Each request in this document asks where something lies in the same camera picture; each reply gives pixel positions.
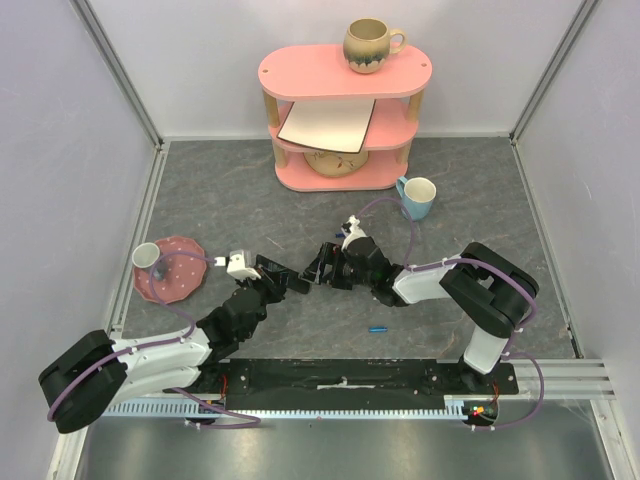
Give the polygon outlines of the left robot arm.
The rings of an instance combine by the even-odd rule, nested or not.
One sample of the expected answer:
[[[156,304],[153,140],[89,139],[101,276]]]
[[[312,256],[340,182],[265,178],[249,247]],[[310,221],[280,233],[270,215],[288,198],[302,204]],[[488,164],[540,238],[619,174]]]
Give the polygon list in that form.
[[[78,431],[124,401],[166,389],[208,393],[219,382],[220,360],[235,353],[285,299],[287,287],[267,278],[245,280],[205,318],[188,328],[141,339],[113,340],[94,330],[39,375],[47,420],[62,434]]]

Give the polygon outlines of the black remote control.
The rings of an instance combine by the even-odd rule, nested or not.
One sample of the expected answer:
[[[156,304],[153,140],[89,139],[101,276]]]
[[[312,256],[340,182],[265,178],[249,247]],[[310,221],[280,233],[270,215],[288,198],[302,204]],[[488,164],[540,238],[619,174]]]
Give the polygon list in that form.
[[[311,284],[300,278],[300,274],[274,260],[263,255],[256,256],[256,267],[266,276],[287,290],[293,290],[300,294],[308,294]]]

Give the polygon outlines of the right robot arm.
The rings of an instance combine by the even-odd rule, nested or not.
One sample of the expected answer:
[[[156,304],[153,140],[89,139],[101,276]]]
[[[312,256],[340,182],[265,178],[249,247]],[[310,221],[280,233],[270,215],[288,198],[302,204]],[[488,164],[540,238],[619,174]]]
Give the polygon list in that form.
[[[461,254],[422,266],[391,263],[372,237],[326,242],[301,274],[314,284],[370,289],[388,307],[451,299],[475,324],[458,368],[467,392],[483,392],[519,325],[534,313],[537,282],[485,245],[472,242]]]

